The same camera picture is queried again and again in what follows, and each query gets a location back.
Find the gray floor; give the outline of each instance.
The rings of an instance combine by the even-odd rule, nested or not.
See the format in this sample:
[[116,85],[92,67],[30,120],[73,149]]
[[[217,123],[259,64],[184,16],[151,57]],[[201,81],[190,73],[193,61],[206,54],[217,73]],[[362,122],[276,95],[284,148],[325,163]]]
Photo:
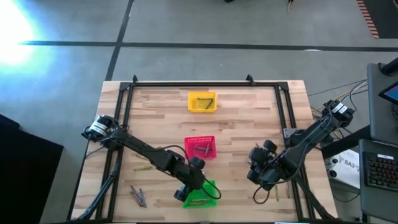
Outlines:
[[[3,9],[15,12],[26,32],[12,27],[5,40],[115,42],[128,0],[14,1]],[[314,45],[397,47],[398,40],[370,35],[355,0],[300,0],[292,12],[285,1],[136,0],[125,42]],[[10,46],[0,54],[0,113],[21,123],[29,133],[66,147],[42,223],[66,219],[85,153],[80,132],[96,111],[102,82],[114,47]],[[368,63],[389,62],[397,53],[308,52],[288,50],[211,50],[125,48],[113,80],[305,80],[307,93],[366,78]],[[347,86],[310,96],[319,106]],[[369,123],[366,93],[349,127]],[[347,200],[353,194],[333,189]],[[359,198],[336,201],[339,217],[360,215]]]

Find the pink basket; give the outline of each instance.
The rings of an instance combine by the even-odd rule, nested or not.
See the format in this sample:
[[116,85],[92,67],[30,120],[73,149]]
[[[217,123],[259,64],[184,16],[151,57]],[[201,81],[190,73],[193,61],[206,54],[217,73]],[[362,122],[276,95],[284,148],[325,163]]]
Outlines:
[[[196,147],[206,149],[208,144],[209,151],[207,155],[205,150],[195,149]],[[214,159],[217,157],[216,139],[214,136],[187,137],[185,138],[185,150],[189,159],[192,159],[194,156],[199,159]]]

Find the yellow basket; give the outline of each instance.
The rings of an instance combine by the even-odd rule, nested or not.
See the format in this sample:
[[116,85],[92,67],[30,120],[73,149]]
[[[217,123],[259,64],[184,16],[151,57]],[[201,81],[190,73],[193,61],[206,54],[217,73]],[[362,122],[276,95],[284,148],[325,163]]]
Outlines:
[[211,91],[208,91],[208,92],[191,91],[191,92],[189,92],[189,94],[188,94],[188,110],[190,110],[193,113],[212,113],[212,112],[216,111],[217,110],[217,94],[216,94],[216,92],[211,92]]

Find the wooden table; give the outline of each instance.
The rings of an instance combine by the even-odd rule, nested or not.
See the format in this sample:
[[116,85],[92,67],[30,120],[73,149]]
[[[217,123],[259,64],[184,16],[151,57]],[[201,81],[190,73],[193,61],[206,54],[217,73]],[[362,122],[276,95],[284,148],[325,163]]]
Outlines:
[[[298,128],[313,123],[303,81],[288,81]],[[104,82],[97,114],[114,115],[120,82]],[[218,108],[213,114],[193,114],[187,109],[189,91],[215,91]],[[284,101],[285,117],[287,109]],[[178,144],[184,146],[187,136],[212,135],[216,138],[217,158],[206,161],[205,175],[216,180],[222,192],[216,208],[182,209],[174,199],[180,182],[157,170],[133,171],[149,164],[124,150],[114,222],[273,222],[297,221],[292,193],[287,196],[287,184],[278,185],[280,200],[271,190],[264,205],[255,204],[253,192],[258,188],[246,175],[248,154],[255,143],[270,139],[283,146],[274,89],[270,87],[145,87],[134,88],[129,132],[154,147]],[[98,148],[90,143],[88,152]],[[103,175],[106,150],[92,154],[85,161],[72,217],[78,217],[98,193]],[[305,160],[308,181],[313,193],[333,216],[337,216],[322,154],[312,150]],[[148,208],[140,208],[129,195],[130,185],[141,188]],[[261,200],[265,191],[257,194]],[[304,214],[307,214],[303,193],[300,192]],[[106,198],[103,216],[108,211]]]

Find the green basket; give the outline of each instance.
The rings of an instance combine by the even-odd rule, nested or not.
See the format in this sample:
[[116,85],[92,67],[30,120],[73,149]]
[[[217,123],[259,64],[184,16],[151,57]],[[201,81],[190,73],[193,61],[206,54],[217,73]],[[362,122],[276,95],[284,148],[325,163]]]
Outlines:
[[[215,180],[209,180],[211,184],[214,186],[216,185]],[[211,186],[208,182],[203,184],[203,188],[208,192],[210,195],[216,197],[217,192],[216,189]],[[193,203],[203,203],[203,205],[190,205]],[[187,200],[182,205],[182,208],[211,208],[217,206],[217,200],[207,196],[206,193],[203,192],[202,189],[200,190],[193,190],[189,195]]]

